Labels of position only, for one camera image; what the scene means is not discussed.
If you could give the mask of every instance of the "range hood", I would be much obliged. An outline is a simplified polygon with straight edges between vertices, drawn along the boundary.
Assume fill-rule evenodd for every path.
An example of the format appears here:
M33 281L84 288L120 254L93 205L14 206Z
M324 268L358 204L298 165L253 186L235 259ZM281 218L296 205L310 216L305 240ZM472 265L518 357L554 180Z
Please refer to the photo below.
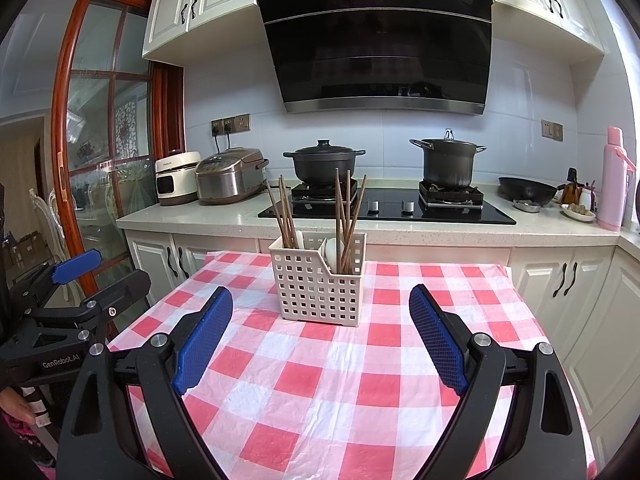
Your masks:
M288 112L482 114L493 0L257 0Z

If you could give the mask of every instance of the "black glass cooktop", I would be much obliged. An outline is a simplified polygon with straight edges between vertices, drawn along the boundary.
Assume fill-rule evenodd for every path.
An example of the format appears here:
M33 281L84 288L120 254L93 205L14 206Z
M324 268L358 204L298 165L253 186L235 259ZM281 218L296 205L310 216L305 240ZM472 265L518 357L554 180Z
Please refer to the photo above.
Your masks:
M378 201L378 212L369 212L368 203ZM414 213L402 212L402 202L414 203ZM335 219L335 204L294 204L294 218L329 218ZM258 213L259 218L275 218L273 207ZM489 204L486 200L482 209L433 207L425 206L419 198L417 189L388 189L382 187L367 187L364 191L361 220L394 220L413 222L455 222L463 224L499 224L515 225L516 221L510 216Z

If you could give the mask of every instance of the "frying pan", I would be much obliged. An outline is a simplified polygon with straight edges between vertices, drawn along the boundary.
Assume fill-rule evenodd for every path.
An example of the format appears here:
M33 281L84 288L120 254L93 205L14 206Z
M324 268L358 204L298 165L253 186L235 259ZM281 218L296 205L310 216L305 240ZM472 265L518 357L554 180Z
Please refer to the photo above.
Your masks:
M558 188L536 182L535 180L527 180L525 178L513 178L510 176L502 176L498 179L502 192L511 200L531 200L541 206L547 205L558 192Z

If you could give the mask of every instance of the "blue gripper pad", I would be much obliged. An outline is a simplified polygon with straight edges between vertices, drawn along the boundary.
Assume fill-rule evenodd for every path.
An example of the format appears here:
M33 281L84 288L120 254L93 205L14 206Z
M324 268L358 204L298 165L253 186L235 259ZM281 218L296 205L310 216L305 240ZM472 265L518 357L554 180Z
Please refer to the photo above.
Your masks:
M66 262L56 265L51 275L51 281L59 285L66 285L87 272L97 269L102 263L102 257L96 249L90 249Z
M217 298L193 328L191 335L178 352L172 383L178 394L184 395L187 389L193 388L200 382L231 320L233 307L234 300L231 292L220 287Z
M409 295L409 314L442 383L462 396L468 387L464 373L464 356L431 304L430 298L419 286L414 286Z

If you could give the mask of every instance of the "countertop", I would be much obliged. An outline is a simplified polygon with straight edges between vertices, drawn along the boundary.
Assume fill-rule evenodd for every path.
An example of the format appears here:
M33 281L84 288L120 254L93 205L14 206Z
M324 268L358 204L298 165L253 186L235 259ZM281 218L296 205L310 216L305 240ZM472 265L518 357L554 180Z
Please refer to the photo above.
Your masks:
M417 184L379 187L417 187ZM610 232L596 224L571 220L557 204L530 214L517 210L497 193L497 186L479 185L484 198L516 221L514 226L417 221L359 220L357 229L366 232L367 243L389 245L430 245L449 247L570 247L620 245L640 260L640 234L623 230ZM258 218L270 206L264 192L236 204L203 206L192 202L179 206L158 204L120 218L118 227L129 230L186 235L275 239L280 235L276 219ZM296 219L301 230L330 231L334 221Z

